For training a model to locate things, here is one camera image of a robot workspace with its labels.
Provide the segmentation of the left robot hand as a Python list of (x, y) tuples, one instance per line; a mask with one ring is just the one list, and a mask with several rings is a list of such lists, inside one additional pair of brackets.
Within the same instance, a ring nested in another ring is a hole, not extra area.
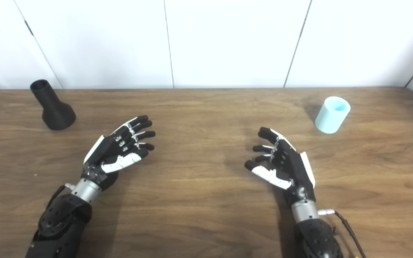
[(95, 183), (100, 191), (110, 188), (121, 170), (154, 150), (154, 145), (142, 142), (155, 137), (155, 131), (143, 131), (151, 126), (148, 116), (142, 115), (125, 122), (109, 136), (101, 135), (84, 159), (81, 178)]

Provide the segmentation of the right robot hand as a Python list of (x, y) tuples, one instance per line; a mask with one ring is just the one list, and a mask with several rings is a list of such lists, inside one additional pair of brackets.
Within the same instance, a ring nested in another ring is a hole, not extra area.
[(256, 145), (254, 152), (263, 152), (244, 167), (271, 185), (282, 189), (287, 205), (298, 201), (316, 202), (315, 179), (306, 152), (298, 153), (293, 145), (277, 131), (261, 127), (258, 136), (272, 146)]

